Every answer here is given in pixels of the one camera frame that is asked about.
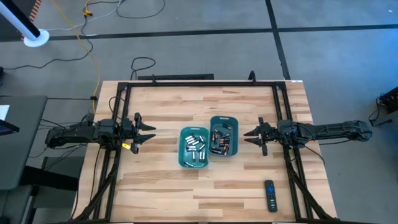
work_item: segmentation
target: white lamp base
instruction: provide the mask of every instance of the white lamp base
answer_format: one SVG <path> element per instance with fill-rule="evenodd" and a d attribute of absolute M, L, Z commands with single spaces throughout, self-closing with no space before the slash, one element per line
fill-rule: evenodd
<path fill-rule="evenodd" d="M 28 47 L 40 47 L 49 41 L 50 34 L 47 30 L 39 29 L 40 36 L 36 40 L 29 40 L 24 37 L 24 44 Z"/>

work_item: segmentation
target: butcher block tabletop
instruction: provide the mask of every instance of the butcher block tabletop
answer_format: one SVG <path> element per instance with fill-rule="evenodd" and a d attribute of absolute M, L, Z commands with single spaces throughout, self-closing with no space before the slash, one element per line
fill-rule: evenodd
<path fill-rule="evenodd" d="M 96 121 L 111 118 L 108 101 L 115 96 L 118 82 L 103 82 Z M 294 121 L 312 123 L 304 84 L 286 81 L 286 86 Z M 281 96 L 280 92 L 280 104 L 286 119 Z M 154 131 L 141 134 L 153 133 L 156 137 L 146 141 L 140 147 L 139 154 L 122 150 L 111 222 L 295 220 L 282 146 L 269 142 L 268 156 L 264 157 L 261 148 L 243 140 L 243 134 L 258 125 L 258 117 L 263 117 L 264 122 L 269 122 L 271 126 L 276 125 L 271 87 L 138 87 L 131 92 L 129 118 L 133 119 L 136 112 L 140 112 L 145 124 L 156 127 Z M 239 121 L 238 153 L 233 157 L 209 155 L 209 164 L 204 169 L 181 167 L 178 164 L 181 129 L 201 126 L 210 130 L 210 119 L 216 115 L 232 116 Z M 307 146 L 320 153 L 317 142 L 309 142 Z M 90 201 L 95 169 L 93 195 L 98 188 L 104 150 L 99 151 L 95 167 L 98 151 L 98 144 L 87 147 L 75 217 Z M 335 217 L 335 206 L 322 160 L 306 148 L 300 152 L 309 191 L 325 211 Z M 278 205 L 275 213 L 267 209 L 265 180 L 274 181 Z M 302 194 L 299 190 L 297 192 L 301 214 L 305 217 Z M 102 200 L 100 218 L 104 217 L 107 196 L 108 191 Z"/>

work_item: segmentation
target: teal bin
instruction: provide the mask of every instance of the teal bin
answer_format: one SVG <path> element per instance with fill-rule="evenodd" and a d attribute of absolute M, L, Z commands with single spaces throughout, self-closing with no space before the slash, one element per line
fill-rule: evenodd
<path fill-rule="evenodd" d="M 218 135 L 216 144 L 212 141 L 211 135 L 215 130 L 219 130 L 225 134 L 229 134 L 229 149 L 226 153 L 224 154 L 218 154 L 212 151 L 211 147 L 216 147 L 220 148 L 220 135 Z M 210 146 L 209 146 L 209 152 L 212 155 L 215 156 L 224 156 L 224 157 L 229 157 L 233 156 L 236 153 L 238 153 L 238 145 L 239 145 L 239 125 L 238 125 L 238 120 L 236 118 L 230 117 L 230 116 L 214 116 L 210 120 Z"/>
<path fill-rule="evenodd" d="M 185 140 L 186 137 L 189 137 L 191 135 L 194 135 L 195 137 L 201 136 L 204 140 L 204 147 L 202 148 L 202 152 L 205 153 L 205 158 L 204 162 L 199 161 L 199 152 L 188 152 L 187 151 L 187 146 L 192 146 L 188 145 L 188 142 Z M 209 131 L 206 128 L 201 128 L 201 127 L 186 127 L 181 130 L 180 134 L 180 145 L 178 148 L 178 163 L 184 167 L 184 168 L 190 168 L 190 169 L 202 169 L 206 167 L 209 164 L 208 160 L 208 148 L 209 148 Z M 198 143 L 195 145 L 197 149 L 199 149 L 203 143 Z M 192 154 L 195 153 L 195 162 L 193 162 Z"/>

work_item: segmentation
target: black remote control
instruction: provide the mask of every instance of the black remote control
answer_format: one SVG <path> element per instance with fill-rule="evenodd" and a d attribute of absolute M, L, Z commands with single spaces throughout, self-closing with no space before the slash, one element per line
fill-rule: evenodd
<path fill-rule="evenodd" d="M 274 181 L 266 180 L 265 184 L 266 184 L 268 211 L 276 212 L 278 211 L 278 207 L 276 206 Z"/>

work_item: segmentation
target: gray floor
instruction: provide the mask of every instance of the gray floor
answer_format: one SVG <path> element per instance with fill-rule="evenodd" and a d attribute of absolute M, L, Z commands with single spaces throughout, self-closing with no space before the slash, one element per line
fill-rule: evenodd
<path fill-rule="evenodd" d="M 87 33 L 271 26 L 266 4 L 261 0 L 166 1 L 164 12 L 157 17 L 130 21 L 112 14 L 89 23 Z M 83 1 L 57 2 L 74 24 L 83 21 L 80 16 Z M 156 11 L 162 1 L 130 0 L 125 4 L 121 13 L 143 16 Z M 279 0 L 272 4 L 279 27 L 398 24 L 398 3 L 394 0 Z M 96 5 L 92 11 L 99 16 L 114 7 Z M 46 29 L 67 28 L 48 0 L 43 0 L 35 24 Z M 51 34 L 71 35 L 71 32 L 57 30 Z M 367 120 L 375 109 L 374 99 L 398 85 L 398 32 L 395 29 L 296 32 L 283 33 L 280 37 L 291 78 L 304 81 L 315 124 Z M 250 70 L 254 70 L 259 79 L 283 79 L 272 34 L 98 39 L 93 40 L 93 44 L 103 80 L 128 79 L 131 60 L 145 56 L 154 58 L 157 64 L 139 75 L 214 73 L 216 79 L 246 79 Z M 27 63 L 42 65 L 51 58 L 84 54 L 75 40 L 51 41 L 38 49 L 28 49 L 20 42 L 8 42 L 0 43 L 0 49 L 0 64 L 4 67 Z M 79 62 L 55 62 L 40 70 L 11 71 L 4 82 L 0 95 L 87 98 L 95 87 L 96 74 L 91 60 L 86 58 Z M 89 101 L 50 100 L 44 118 L 56 122 L 79 121 L 89 107 Z M 398 130 L 386 124 L 373 131 L 373 138 L 366 143 L 322 146 L 326 171 L 341 219 L 395 223 Z M 44 137 L 45 130 L 40 131 L 33 156 L 43 149 Z M 61 153 L 47 151 L 42 157 L 29 160 L 29 164 L 39 166 L 44 156 Z M 74 155 L 84 155 L 84 149 Z M 54 222 L 54 217 L 62 221 L 70 213 L 71 206 L 41 210 L 35 222 Z"/>

